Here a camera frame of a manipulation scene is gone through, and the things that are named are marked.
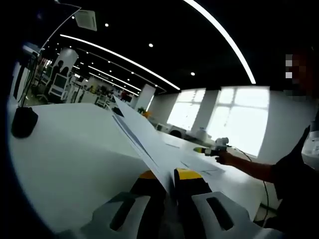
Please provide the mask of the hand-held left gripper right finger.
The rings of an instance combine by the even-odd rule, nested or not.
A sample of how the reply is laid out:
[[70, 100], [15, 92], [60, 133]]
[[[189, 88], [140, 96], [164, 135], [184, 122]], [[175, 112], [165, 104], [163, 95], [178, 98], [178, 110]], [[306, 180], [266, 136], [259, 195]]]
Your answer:
[[212, 192], [195, 171], [174, 170], [179, 218], [187, 239], [277, 239], [279, 231], [250, 220], [248, 211], [221, 192]]

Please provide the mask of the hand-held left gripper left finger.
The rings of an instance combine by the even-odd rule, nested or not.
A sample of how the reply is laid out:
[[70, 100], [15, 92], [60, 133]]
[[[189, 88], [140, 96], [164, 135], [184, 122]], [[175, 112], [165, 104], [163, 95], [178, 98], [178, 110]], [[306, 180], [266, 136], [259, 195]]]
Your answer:
[[98, 207], [91, 221], [57, 234], [58, 239], [157, 239], [166, 191], [150, 171], [142, 173], [128, 192]]

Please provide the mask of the person's right hand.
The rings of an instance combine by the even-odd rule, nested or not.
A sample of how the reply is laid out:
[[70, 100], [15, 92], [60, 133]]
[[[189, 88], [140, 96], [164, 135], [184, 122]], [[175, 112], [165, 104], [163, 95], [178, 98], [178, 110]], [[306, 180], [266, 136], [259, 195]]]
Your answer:
[[234, 166], [236, 157], [227, 151], [219, 151], [215, 160], [222, 165]]

